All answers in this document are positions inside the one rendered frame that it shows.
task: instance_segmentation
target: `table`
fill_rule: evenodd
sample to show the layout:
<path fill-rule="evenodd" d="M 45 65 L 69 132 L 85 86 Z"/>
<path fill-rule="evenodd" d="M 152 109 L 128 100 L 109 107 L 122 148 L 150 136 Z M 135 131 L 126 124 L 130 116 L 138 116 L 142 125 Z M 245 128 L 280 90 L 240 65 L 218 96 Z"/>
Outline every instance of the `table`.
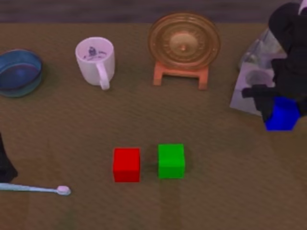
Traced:
<path fill-rule="evenodd" d="M 31 95 L 0 98 L 13 183 L 68 185 L 72 195 L 0 192 L 1 230 L 289 230 L 307 228 L 307 122 L 268 133 L 229 108 L 240 56 L 263 24 L 218 24 L 222 50 L 207 91 L 197 79 L 154 87 L 149 24 L 0 24 L 0 52 L 26 48 L 44 63 Z M 74 48 L 89 36 L 115 46 L 103 92 L 82 78 Z M 183 180 L 157 177 L 159 143 L 184 143 Z M 114 147 L 142 149 L 142 182 L 115 184 Z"/>

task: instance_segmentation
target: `black figurine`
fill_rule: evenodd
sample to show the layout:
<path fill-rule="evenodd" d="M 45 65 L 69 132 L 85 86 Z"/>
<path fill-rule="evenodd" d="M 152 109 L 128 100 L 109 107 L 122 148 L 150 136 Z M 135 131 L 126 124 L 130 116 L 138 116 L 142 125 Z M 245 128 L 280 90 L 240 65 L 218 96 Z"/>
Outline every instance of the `black figurine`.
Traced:
<path fill-rule="evenodd" d="M 10 159 L 7 157 L 0 133 L 0 183 L 9 183 L 18 176 Z"/>
<path fill-rule="evenodd" d="M 275 87 L 253 85 L 242 91 L 244 98 L 254 98 L 264 122 L 272 115 L 276 97 L 293 100 L 300 115 L 307 115 L 307 8 L 299 11 L 300 4 L 287 3 L 269 19 L 270 31 L 287 54 L 272 60 Z"/>

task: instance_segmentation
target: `bowl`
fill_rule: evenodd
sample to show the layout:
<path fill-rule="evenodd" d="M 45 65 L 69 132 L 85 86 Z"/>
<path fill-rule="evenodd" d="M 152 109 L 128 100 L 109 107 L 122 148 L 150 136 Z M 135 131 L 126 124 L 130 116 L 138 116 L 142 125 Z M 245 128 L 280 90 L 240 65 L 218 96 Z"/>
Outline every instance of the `bowl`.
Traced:
<path fill-rule="evenodd" d="M 22 97 L 42 81 L 42 61 L 37 54 L 15 49 L 0 54 L 0 95 Z"/>

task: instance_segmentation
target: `plate stand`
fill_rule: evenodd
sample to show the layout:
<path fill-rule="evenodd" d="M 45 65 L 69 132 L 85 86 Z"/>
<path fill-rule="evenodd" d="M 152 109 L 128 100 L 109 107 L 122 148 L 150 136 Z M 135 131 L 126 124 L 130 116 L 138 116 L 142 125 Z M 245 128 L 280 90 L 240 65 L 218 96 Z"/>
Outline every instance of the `plate stand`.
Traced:
<path fill-rule="evenodd" d="M 208 70 L 208 66 L 197 70 L 170 69 L 163 65 L 161 62 L 157 61 L 154 67 L 153 85 L 161 86 L 163 75 L 170 75 L 176 77 L 198 78 L 198 89 L 206 90 L 208 85 Z"/>

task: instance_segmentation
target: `green cube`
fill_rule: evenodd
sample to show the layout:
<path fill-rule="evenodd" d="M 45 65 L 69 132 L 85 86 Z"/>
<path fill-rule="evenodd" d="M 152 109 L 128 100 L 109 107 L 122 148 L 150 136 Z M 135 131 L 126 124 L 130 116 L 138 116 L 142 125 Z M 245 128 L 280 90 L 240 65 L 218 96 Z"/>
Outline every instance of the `green cube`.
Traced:
<path fill-rule="evenodd" d="M 158 145 L 158 176 L 160 179 L 183 178 L 185 166 L 183 144 Z"/>

